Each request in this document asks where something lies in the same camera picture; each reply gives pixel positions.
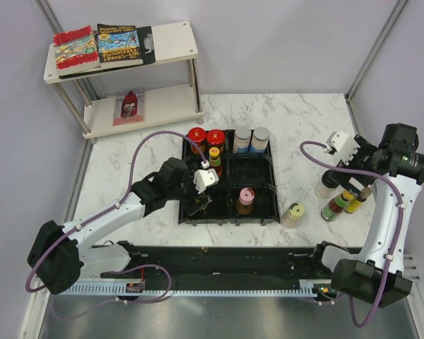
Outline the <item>yellow cap sauce bottle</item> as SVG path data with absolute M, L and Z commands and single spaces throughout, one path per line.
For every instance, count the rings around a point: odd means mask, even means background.
M 212 147 L 208 151 L 209 154 L 209 164 L 216 171 L 219 178 L 222 177 L 223 173 L 223 164 L 220 157 L 220 150 L 217 147 Z

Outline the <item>pink lid spice jar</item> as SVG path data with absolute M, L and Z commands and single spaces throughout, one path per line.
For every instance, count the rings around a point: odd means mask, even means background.
M 243 188 L 236 200 L 236 211 L 240 215 L 249 215 L 254 207 L 255 193 L 251 188 Z

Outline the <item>black compartment organizer tray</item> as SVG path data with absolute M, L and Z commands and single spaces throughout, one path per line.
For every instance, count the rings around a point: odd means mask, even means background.
M 193 215 L 188 215 L 186 210 L 180 207 L 178 223 L 193 226 L 251 223 L 265 226 L 279 222 L 281 215 L 271 146 L 267 145 L 264 153 L 236 154 L 232 151 L 235 131 L 226 129 L 223 133 L 225 145 L 220 156 L 223 163 L 222 176 L 218 184 L 206 191 L 212 202 Z M 255 193 L 253 208 L 246 215 L 237 211 L 237 200 L 244 188 L 250 188 Z

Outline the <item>green label sauce bottle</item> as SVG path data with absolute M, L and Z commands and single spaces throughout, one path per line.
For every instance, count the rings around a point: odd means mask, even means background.
M 342 191 L 322 208 L 321 217 L 327 222 L 334 221 L 348 207 L 353 198 L 352 193 Z

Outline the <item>red lid sauce jar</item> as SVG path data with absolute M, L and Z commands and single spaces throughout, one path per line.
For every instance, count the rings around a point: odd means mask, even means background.
M 187 135 L 198 147 L 202 153 L 206 153 L 206 131 L 201 127 L 192 128 Z

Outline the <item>clear jar grey lid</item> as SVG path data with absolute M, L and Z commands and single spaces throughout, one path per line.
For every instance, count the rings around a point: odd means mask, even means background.
M 247 153 L 252 132 L 247 126 L 238 126 L 235 129 L 232 152 L 235 154 Z

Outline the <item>blue label clear jar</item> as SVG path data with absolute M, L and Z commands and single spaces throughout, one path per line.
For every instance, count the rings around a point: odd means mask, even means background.
M 270 132 L 265 127 L 257 127 L 253 131 L 249 153 L 265 153 L 270 138 Z

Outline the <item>white two-tier shelf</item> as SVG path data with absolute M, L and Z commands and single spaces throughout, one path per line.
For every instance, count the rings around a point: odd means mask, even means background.
M 152 28 L 155 61 L 123 69 L 99 69 L 72 78 L 60 78 L 50 47 L 43 79 L 60 97 L 81 126 L 83 137 L 95 138 L 180 121 L 202 123 L 196 60 L 199 51 L 190 22 Z M 114 125 L 115 97 L 125 90 L 146 89 L 145 118 L 140 123 Z

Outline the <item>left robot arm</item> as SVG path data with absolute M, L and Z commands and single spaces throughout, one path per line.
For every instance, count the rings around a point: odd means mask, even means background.
M 212 168 L 200 169 L 171 157 L 157 172 L 133 183 L 121 198 L 83 218 L 58 225 L 50 220 L 40 227 L 27 262 L 51 294 L 67 291 L 79 278 L 112 271 L 126 278 L 139 274 L 141 261 L 121 245 L 110 249 L 96 243 L 130 222 L 179 204 L 193 215 L 211 203 L 206 194 L 219 181 Z

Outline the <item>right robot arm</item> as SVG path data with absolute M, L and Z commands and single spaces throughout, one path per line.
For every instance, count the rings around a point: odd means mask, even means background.
M 334 132 L 327 142 L 328 153 L 337 153 L 339 167 L 331 180 L 359 194 L 370 186 L 375 210 L 367 239 L 358 254 L 322 242 L 321 251 L 310 259 L 311 273 L 331 286 L 368 304 L 378 301 L 384 308 L 410 294 L 412 282 L 404 274 L 404 244 L 414 203 L 424 184 L 424 154 L 418 153 L 417 129 L 405 124 L 388 124 L 378 146 L 362 136 Z

